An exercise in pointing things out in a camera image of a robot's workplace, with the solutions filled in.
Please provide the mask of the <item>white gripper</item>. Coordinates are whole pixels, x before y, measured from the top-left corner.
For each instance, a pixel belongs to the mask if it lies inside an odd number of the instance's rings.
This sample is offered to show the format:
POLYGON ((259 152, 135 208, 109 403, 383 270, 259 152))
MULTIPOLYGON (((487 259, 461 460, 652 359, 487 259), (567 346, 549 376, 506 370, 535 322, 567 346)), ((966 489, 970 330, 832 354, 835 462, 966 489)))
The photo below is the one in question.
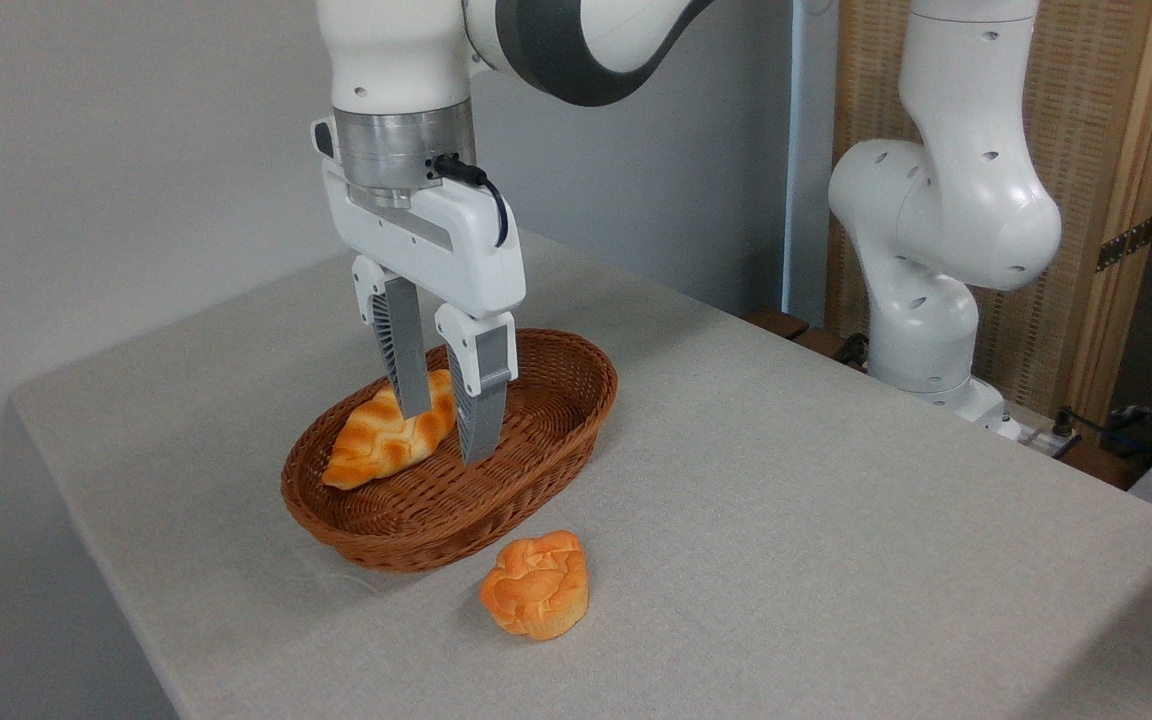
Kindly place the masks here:
POLYGON ((321 169, 335 228, 361 252, 353 260, 358 310, 376 334, 399 410, 410 419, 433 406, 420 287, 448 302, 435 310, 435 329, 450 367, 463 464, 492 456, 508 382, 518 378, 515 319, 506 313, 526 296, 516 225, 499 243, 494 197, 450 179, 416 191, 410 209, 381 209, 347 183, 338 162, 324 159, 321 169))

